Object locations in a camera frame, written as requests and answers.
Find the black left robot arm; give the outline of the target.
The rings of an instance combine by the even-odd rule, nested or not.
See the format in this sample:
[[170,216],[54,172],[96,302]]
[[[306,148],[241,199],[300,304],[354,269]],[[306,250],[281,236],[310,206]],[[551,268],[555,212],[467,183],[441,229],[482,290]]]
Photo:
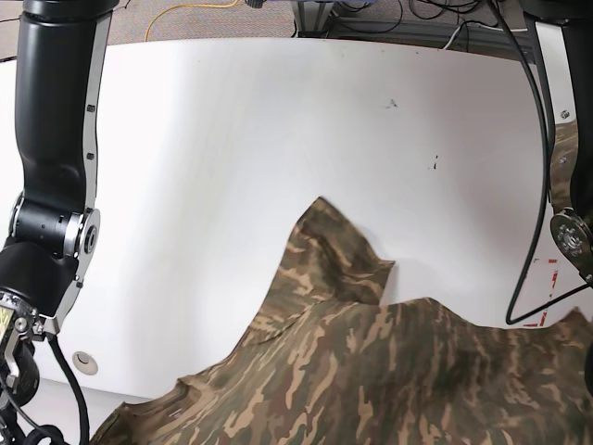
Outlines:
[[522,1],[550,130],[550,231],[592,283],[592,3]]

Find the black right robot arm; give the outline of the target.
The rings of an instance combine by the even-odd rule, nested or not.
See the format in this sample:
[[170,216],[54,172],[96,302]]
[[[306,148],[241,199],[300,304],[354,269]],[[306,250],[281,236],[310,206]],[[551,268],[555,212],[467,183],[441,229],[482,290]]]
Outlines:
[[24,433],[24,406],[46,341],[74,393],[81,443],[90,438],[81,387],[57,340],[95,252],[97,106],[112,1],[27,1],[19,18],[15,133],[24,186],[1,250],[1,440],[64,442],[55,426]]

